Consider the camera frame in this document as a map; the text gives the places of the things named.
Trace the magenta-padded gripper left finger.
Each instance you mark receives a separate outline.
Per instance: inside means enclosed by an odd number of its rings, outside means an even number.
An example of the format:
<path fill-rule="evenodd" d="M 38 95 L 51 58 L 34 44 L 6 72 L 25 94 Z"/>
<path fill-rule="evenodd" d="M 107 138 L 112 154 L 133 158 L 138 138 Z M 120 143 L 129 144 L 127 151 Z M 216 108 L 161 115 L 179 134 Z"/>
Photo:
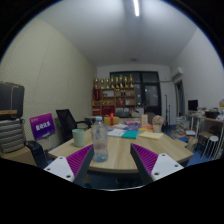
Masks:
<path fill-rule="evenodd" d="M 94 147 L 89 145 L 68 157 L 59 156 L 45 171 L 82 186 L 93 155 Z"/>

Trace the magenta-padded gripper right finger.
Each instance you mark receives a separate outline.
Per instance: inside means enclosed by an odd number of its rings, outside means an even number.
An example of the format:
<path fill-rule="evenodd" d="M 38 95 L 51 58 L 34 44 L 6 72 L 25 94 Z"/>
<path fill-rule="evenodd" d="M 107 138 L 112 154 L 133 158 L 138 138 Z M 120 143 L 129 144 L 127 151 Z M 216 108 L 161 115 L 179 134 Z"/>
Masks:
<path fill-rule="evenodd" d="M 134 143 L 130 145 L 130 154 L 135 161 L 144 185 L 183 169 L 183 166 L 168 154 L 156 154 Z"/>

